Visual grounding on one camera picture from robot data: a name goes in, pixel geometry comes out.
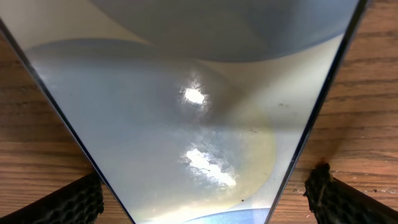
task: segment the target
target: phone screen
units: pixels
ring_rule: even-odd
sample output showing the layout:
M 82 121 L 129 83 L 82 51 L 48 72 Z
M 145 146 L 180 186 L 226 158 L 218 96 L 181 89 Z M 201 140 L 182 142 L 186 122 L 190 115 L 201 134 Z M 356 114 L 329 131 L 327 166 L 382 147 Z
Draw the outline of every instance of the phone screen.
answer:
M 359 2 L 0 0 L 0 18 L 135 223 L 254 224 Z

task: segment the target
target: blue curved shape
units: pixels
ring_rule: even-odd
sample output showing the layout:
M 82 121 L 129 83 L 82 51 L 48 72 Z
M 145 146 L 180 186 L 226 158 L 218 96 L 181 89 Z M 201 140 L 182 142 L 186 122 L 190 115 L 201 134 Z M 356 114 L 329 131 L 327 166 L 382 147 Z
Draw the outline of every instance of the blue curved shape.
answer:
M 269 208 L 238 210 L 196 218 L 184 224 L 263 224 L 268 213 Z
M 156 47 L 183 57 L 253 62 L 342 34 L 357 0 L 91 0 Z

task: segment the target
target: wooden table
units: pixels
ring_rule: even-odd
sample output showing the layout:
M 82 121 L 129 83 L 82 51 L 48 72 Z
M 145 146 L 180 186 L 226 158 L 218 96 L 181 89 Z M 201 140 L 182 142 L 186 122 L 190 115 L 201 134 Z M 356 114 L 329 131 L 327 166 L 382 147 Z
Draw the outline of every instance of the wooden table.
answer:
M 398 0 L 369 9 L 271 223 L 316 223 L 303 182 L 333 175 L 398 209 Z M 92 171 L 43 94 L 0 39 L 0 217 Z M 130 223 L 104 187 L 97 223 Z

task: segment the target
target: black border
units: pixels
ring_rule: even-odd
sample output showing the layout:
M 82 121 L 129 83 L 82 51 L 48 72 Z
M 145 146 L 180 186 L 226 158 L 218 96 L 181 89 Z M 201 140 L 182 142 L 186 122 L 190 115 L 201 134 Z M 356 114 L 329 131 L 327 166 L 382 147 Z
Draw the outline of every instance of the black border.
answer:
M 299 159 L 299 156 L 301 155 L 305 144 L 307 143 L 308 137 L 311 133 L 312 127 L 315 123 L 315 120 L 317 119 L 317 116 L 321 110 L 322 104 L 326 99 L 326 96 L 329 92 L 329 89 L 331 87 L 331 84 L 333 83 L 333 80 L 337 74 L 338 69 L 341 66 L 341 63 L 344 59 L 344 56 L 348 50 L 348 47 L 356 33 L 356 29 L 358 27 L 358 24 L 360 22 L 360 20 L 362 19 L 364 12 L 366 10 L 366 8 L 369 6 L 369 3 L 371 2 L 371 0 L 359 0 L 356 9 L 354 11 L 354 14 L 351 18 L 351 21 L 349 22 L 349 25 L 346 29 L 345 35 L 343 37 L 343 40 L 341 41 L 341 44 L 337 50 L 336 56 L 333 60 L 333 63 L 329 69 L 328 75 L 326 76 L 325 82 L 323 83 L 323 86 L 321 88 L 320 94 L 317 98 L 317 101 L 312 109 L 311 115 L 308 119 L 307 125 L 305 126 L 305 129 L 303 131 L 302 137 L 300 138 L 300 141 L 297 144 L 297 148 L 294 152 L 292 161 L 290 162 L 290 165 L 288 167 L 288 169 L 286 170 L 285 173 L 285 177 L 283 178 L 283 181 L 279 187 L 278 193 L 275 196 L 275 200 L 274 203 L 272 204 L 270 211 L 268 213 L 268 216 L 266 218 L 266 221 L 264 224 L 269 223 L 269 221 L 271 220 L 272 214 L 274 213 L 274 210 L 280 200 L 280 196 L 282 196 L 282 193 L 287 185 L 287 181 L 289 180 L 290 176 L 292 175 L 293 169 Z M 83 150 L 83 152 L 85 153 L 86 157 L 89 159 L 89 161 L 91 162 L 91 164 L 93 165 L 93 167 L 95 168 L 95 170 L 97 171 L 97 173 L 99 173 L 99 175 L 101 176 L 102 180 L 104 181 L 105 185 L 108 187 L 108 189 L 111 191 L 111 193 L 113 194 L 113 197 L 115 197 L 115 199 L 119 202 L 120 206 L 123 208 L 124 213 L 126 213 L 126 215 L 129 217 L 129 219 L 133 222 L 133 224 L 135 224 L 135 221 L 132 219 L 132 216 L 130 216 L 129 212 L 127 212 L 126 208 L 124 207 L 124 205 L 122 204 L 122 202 L 120 201 L 119 197 L 116 195 L 116 193 L 114 192 L 114 190 L 112 189 L 112 187 L 110 186 L 109 182 L 105 179 L 105 176 L 103 175 L 103 173 L 100 171 L 100 168 L 97 166 L 97 164 L 95 163 L 95 161 L 93 160 L 93 158 L 90 156 L 90 153 L 88 153 L 86 147 L 84 146 L 83 142 L 80 140 L 80 138 L 78 137 L 77 133 L 75 132 L 75 130 L 72 128 L 71 124 L 69 123 L 69 121 L 67 120 L 67 118 L 65 117 L 65 115 L 62 113 L 60 107 L 58 106 L 57 102 L 54 100 L 54 98 L 52 97 L 52 95 L 50 94 L 49 90 L 47 89 L 47 87 L 44 85 L 43 81 L 40 79 L 40 77 L 38 76 L 38 74 L 36 73 L 35 69 L 33 68 L 33 66 L 30 64 L 29 60 L 27 59 L 27 57 L 25 56 L 25 53 L 21 50 L 21 48 L 19 47 L 18 43 L 15 41 L 15 39 L 13 38 L 13 36 L 11 35 L 11 33 L 9 32 L 9 30 L 7 29 L 6 25 L 3 23 L 2 19 L 0 18 L 0 31 L 3 33 L 3 35 L 5 36 L 6 40 L 8 41 L 8 43 L 11 45 L 11 47 L 14 49 L 15 53 L 17 54 L 17 56 L 19 57 L 19 59 L 21 60 L 22 64 L 25 66 L 25 68 L 28 70 L 28 72 L 30 73 L 30 75 L 33 77 L 33 79 L 35 80 L 36 84 L 40 87 L 40 89 L 43 91 L 44 95 L 47 97 L 47 99 L 51 102 L 51 105 L 53 106 L 53 108 L 55 109 L 55 111 L 57 112 L 57 114 L 59 115 L 59 117 L 61 117 L 62 121 L 65 123 L 65 125 L 67 126 L 67 128 L 69 129 L 69 131 L 71 132 L 72 136 L 75 138 L 75 140 L 77 141 L 77 143 L 80 145 L 81 149 Z

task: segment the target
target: wooden surface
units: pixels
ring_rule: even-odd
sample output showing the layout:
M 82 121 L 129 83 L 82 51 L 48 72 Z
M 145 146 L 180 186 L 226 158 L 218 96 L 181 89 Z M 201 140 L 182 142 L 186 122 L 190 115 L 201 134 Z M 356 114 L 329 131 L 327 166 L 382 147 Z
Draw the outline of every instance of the wooden surface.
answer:
M 322 157 L 336 178 L 398 209 L 398 0 L 375 1 L 366 14 L 271 223 L 316 223 L 303 182 Z M 89 172 L 0 38 L 0 217 Z M 104 196 L 97 223 L 130 223 L 106 189 Z

